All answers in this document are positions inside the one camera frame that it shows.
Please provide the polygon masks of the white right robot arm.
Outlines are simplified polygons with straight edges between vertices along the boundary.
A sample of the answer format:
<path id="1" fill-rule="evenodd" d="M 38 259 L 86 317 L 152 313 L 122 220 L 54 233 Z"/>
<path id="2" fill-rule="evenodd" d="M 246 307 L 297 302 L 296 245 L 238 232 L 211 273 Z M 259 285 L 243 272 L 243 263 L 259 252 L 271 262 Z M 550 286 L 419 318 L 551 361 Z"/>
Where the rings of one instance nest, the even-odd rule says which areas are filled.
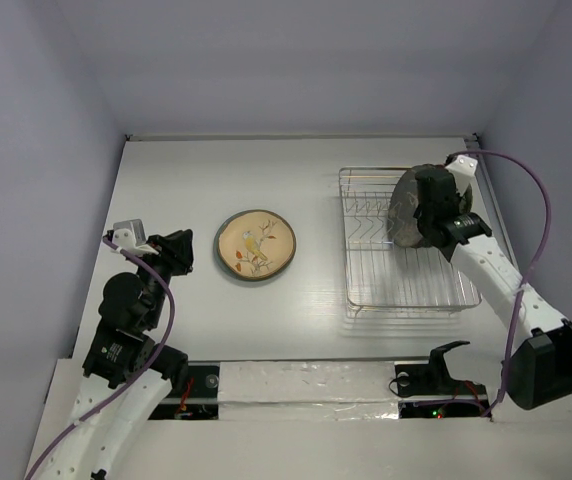
<path id="1" fill-rule="evenodd" d="M 507 259 L 479 215 L 460 211 L 458 186 L 469 176 L 431 167 L 415 179 L 419 232 L 475 285 L 508 329 L 495 401 L 510 398 L 532 410 L 572 395 L 572 321 Z"/>

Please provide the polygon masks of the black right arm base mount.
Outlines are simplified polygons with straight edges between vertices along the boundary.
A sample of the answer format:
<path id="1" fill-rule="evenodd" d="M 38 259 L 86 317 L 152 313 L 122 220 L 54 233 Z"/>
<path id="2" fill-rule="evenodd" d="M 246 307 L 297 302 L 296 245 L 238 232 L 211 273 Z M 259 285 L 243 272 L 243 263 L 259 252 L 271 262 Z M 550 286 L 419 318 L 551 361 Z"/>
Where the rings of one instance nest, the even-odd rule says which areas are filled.
<path id="1" fill-rule="evenodd" d="M 419 396 L 447 396 L 457 394 L 487 394 L 486 388 L 471 380 L 458 380 L 450 375 L 445 354 L 451 350 L 469 345 L 469 341 L 458 340 L 433 348 L 422 361 L 396 362 L 394 375 L 389 381 L 389 390 L 398 398 Z"/>

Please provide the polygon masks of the dark reindeer gold-rim plate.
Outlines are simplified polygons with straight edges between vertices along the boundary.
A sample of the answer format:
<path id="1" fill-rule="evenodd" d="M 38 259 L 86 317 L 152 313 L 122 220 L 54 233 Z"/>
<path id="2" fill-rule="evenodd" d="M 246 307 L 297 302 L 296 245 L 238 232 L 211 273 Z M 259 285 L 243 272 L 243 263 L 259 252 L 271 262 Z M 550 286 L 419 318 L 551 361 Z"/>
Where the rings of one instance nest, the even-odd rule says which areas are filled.
<path id="1" fill-rule="evenodd" d="M 439 222 L 430 235 L 422 235 L 414 213 L 417 207 L 415 174 L 426 168 L 445 168 L 445 164 L 423 164 L 406 171 L 394 187 L 387 213 L 388 239 L 400 248 L 436 248 L 451 257 L 458 245 L 484 232 L 479 216 L 472 212 L 472 183 L 469 187 L 469 211 L 453 219 Z"/>

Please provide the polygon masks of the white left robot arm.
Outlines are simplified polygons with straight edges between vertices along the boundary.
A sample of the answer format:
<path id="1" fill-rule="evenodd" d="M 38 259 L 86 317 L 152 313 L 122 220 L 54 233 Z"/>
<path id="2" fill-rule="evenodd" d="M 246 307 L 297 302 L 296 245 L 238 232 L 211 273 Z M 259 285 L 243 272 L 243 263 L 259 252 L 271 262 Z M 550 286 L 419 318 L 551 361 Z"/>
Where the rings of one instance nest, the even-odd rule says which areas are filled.
<path id="1" fill-rule="evenodd" d="M 136 266 L 111 277 L 82 363 L 68 424 L 28 469 L 29 479 L 115 479 L 150 414 L 188 380 L 187 355 L 150 337 L 164 310 L 176 313 L 170 281 L 191 273 L 193 232 L 144 233 L 141 220 L 118 222 L 102 242 Z"/>

